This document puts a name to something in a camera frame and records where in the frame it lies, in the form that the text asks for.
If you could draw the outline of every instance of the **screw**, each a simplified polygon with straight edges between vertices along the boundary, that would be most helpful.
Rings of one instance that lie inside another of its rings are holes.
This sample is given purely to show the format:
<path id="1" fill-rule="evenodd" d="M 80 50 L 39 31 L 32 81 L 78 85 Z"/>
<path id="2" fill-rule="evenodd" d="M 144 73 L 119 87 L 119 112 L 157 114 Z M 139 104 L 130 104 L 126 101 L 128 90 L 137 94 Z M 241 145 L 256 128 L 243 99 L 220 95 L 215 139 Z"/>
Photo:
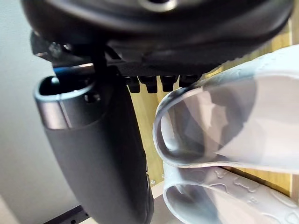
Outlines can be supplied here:
<path id="1" fill-rule="evenodd" d="M 84 100 L 88 103 L 94 103 L 94 102 L 100 101 L 101 98 L 98 93 L 90 92 L 90 93 L 84 95 Z"/>
<path id="2" fill-rule="evenodd" d="M 71 50 L 71 45 L 70 44 L 64 44 L 64 48 L 67 50 Z"/>
<path id="3" fill-rule="evenodd" d="M 60 44 L 55 42 L 49 46 L 49 51 L 51 52 L 52 56 L 56 58 L 59 58 L 62 52 Z"/>

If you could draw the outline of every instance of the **wooden panel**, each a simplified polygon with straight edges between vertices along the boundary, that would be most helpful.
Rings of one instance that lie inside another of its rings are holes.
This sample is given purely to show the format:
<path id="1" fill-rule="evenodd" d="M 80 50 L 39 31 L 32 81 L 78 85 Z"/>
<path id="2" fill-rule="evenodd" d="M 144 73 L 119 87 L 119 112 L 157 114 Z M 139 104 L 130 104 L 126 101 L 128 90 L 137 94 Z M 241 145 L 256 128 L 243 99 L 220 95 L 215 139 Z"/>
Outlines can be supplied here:
<path id="1" fill-rule="evenodd" d="M 151 179 L 151 181 L 159 183 L 163 180 L 163 166 L 162 160 L 156 152 L 152 135 L 156 108 L 158 106 L 157 95 L 148 94 L 146 86 L 142 84 L 141 92 L 132 93 L 131 98 L 140 129 L 143 147 L 147 157 L 149 178 Z"/>

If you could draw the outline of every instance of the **grip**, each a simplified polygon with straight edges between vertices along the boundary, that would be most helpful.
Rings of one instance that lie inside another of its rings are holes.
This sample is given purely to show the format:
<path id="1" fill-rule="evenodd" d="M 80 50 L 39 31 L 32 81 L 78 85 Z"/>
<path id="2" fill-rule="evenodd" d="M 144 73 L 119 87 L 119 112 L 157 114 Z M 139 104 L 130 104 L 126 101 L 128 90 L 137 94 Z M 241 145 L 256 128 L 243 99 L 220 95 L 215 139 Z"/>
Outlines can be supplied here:
<path id="1" fill-rule="evenodd" d="M 78 201 L 101 224 L 149 223 L 153 197 L 127 87 L 93 83 L 65 88 L 53 85 L 53 79 L 41 82 L 35 99 L 53 152 Z"/>

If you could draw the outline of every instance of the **embossed pattern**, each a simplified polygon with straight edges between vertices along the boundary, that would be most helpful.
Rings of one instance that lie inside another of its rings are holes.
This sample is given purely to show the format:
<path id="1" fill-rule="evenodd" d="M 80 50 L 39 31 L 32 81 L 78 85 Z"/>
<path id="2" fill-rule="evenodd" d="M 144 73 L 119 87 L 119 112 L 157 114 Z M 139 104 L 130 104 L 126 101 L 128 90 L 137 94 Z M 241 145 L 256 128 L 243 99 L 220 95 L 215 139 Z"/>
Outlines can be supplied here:
<path id="1" fill-rule="evenodd" d="M 164 168 L 165 177 L 171 176 L 171 181 L 165 179 L 165 203 L 186 224 L 239 224 L 239 218 L 242 224 L 299 224 L 295 202 L 252 180 L 220 167 L 176 168 L 165 163 Z"/>

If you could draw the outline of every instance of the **gray handle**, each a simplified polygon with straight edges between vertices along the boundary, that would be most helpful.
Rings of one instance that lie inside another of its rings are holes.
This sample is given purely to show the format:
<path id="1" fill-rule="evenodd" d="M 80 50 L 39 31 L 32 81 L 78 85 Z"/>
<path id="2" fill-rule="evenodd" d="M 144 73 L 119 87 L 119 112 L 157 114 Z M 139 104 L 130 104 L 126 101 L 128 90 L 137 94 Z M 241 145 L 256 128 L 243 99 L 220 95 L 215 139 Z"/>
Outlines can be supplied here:
<path id="1" fill-rule="evenodd" d="M 91 84 L 64 92 L 51 80 L 41 82 L 35 98 L 56 159 L 77 199 L 100 224 L 149 223 L 153 198 L 126 86 Z"/>

